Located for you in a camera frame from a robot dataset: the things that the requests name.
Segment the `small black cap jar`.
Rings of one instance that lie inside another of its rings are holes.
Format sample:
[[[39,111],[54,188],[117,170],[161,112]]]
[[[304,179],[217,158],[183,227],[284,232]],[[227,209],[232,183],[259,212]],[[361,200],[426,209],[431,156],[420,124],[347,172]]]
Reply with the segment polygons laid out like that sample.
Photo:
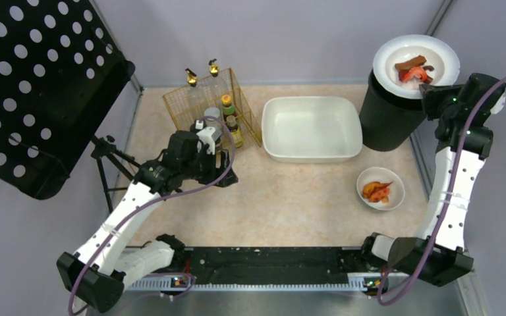
[[[215,147],[214,147],[214,150],[216,153],[219,153],[221,150],[223,149],[223,146],[222,146],[222,135],[219,135],[216,139],[215,139]]]

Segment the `small yellow spice jar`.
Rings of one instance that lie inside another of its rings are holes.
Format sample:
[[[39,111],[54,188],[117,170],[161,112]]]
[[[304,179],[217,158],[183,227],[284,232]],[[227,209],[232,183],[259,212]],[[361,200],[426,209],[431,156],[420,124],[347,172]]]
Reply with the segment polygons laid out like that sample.
[[[243,145],[243,138],[236,117],[234,115],[229,115],[225,123],[231,132],[235,147],[240,148]]]

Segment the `white plate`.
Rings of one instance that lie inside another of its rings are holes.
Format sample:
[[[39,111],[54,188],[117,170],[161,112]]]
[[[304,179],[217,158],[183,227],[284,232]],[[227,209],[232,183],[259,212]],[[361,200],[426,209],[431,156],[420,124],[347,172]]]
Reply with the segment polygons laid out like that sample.
[[[448,86],[459,77],[461,64],[443,41],[425,35],[405,35],[383,44],[374,56],[372,71],[387,92],[420,99],[419,86]]]

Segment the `sauce bottle yellow cap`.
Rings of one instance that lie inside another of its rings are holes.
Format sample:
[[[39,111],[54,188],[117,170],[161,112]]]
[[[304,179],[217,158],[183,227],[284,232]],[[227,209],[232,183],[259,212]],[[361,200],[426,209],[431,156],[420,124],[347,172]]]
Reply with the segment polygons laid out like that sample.
[[[237,110],[230,94],[221,96],[223,120],[227,121],[229,116],[236,116]]]

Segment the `oil bottle with dark liquid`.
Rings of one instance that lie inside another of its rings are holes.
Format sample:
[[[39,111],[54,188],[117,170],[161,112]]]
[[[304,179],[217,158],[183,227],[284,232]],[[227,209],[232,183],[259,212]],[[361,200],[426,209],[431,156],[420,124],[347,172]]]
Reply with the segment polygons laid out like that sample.
[[[187,91],[188,104],[194,119],[200,119],[204,116],[204,111],[208,107],[208,101],[204,89],[199,85],[196,73],[189,68],[186,68],[185,71],[187,73],[186,81],[189,86]]]

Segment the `clear oil bottle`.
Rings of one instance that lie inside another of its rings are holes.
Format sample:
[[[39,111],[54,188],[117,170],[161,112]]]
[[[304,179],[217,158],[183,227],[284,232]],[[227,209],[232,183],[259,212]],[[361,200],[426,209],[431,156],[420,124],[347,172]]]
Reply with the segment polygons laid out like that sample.
[[[216,106],[222,109],[222,98],[224,95],[230,94],[231,90],[228,83],[223,79],[222,75],[220,75],[217,59],[211,59],[208,64],[210,74],[210,90]]]

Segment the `white bowl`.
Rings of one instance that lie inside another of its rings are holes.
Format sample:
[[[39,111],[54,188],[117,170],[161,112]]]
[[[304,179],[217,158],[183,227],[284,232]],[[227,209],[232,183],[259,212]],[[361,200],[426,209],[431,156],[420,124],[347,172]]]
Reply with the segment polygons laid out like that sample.
[[[406,194],[401,178],[384,167],[362,171],[356,180],[356,190],[365,204],[378,211],[400,207]]]

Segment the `black lid glass jar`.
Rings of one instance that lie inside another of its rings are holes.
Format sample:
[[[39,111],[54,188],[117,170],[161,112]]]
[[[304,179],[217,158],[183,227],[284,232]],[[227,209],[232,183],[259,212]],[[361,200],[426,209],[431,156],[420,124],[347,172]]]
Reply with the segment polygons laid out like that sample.
[[[202,121],[200,120],[195,120],[191,125],[190,125],[190,128],[189,128],[189,131],[190,132],[193,132],[193,133],[197,133],[199,131],[201,131],[203,125],[202,125]]]

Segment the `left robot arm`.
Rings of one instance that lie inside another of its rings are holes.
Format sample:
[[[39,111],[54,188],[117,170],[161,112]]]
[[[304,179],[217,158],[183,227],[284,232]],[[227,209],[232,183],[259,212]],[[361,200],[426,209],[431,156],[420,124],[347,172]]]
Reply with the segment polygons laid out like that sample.
[[[130,285],[173,263],[183,243],[166,234],[134,253],[123,251],[165,200],[237,183],[235,151],[216,151],[223,133],[215,127],[176,131],[157,159],[140,166],[122,201],[86,243],[61,254],[57,268],[70,292],[69,315],[79,314],[73,309],[76,300],[101,313],[109,311]]]

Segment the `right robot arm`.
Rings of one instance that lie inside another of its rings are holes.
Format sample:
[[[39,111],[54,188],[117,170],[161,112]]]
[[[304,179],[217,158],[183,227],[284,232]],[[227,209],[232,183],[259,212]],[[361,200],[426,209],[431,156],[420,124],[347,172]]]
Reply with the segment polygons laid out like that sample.
[[[484,123],[505,101],[506,83],[481,73],[465,84],[423,84],[422,111],[436,120],[435,176],[424,223],[413,237],[373,233],[361,248],[372,267],[389,267],[434,286],[444,286],[472,270],[464,249],[464,222],[472,188],[490,155],[493,132]]]

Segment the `red crab toy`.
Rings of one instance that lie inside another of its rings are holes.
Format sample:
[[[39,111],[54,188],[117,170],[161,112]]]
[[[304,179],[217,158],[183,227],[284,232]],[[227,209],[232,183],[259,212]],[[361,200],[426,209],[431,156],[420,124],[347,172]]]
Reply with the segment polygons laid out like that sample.
[[[408,70],[398,71],[398,77],[402,83],[407,83],[411,80],[416,80],[417,82],[420,83],[431,84],[434,79],[428,73],[433,72],[434,70],[435,68],[431,65],[414,66]]]

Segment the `brown food piece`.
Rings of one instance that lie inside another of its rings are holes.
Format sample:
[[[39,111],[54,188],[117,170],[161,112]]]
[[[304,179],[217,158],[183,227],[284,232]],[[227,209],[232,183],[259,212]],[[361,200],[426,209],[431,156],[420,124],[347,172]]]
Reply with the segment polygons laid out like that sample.
[[[414,67],[420,67],[424,65],[427,62],[427,59],[425,56],[418,55],[410,60],[407,60],[402,63],[396,63],[395,69],[398,71],[409,71],[410,69]]]

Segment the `black trash bin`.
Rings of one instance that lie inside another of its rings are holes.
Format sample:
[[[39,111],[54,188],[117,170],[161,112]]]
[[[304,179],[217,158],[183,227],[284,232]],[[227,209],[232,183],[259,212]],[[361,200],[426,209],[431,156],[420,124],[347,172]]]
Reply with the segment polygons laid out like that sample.
[[[426,118],[421,100],[398,97],[383,88],[375,74],[368,77],[368,88],[359,119],[363,144],[375,151],[398,148]]]

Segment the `white rectangular basin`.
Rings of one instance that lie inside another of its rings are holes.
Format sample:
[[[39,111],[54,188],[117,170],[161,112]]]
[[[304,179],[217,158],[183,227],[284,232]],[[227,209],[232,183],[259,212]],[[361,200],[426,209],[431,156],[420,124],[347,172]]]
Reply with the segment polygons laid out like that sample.
[[[358,111],[334,96],[275,97],[264,105],[262,142],[282,163],[338,163],[363,147]]]

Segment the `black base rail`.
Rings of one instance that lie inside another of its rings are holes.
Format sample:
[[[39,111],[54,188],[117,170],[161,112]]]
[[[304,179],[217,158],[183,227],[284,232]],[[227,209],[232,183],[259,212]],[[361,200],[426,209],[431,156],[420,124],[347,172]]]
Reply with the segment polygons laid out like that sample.
[[[345,284],[368,271],[358,248],[194,247],[178,251],[172,263],[200,285]]]

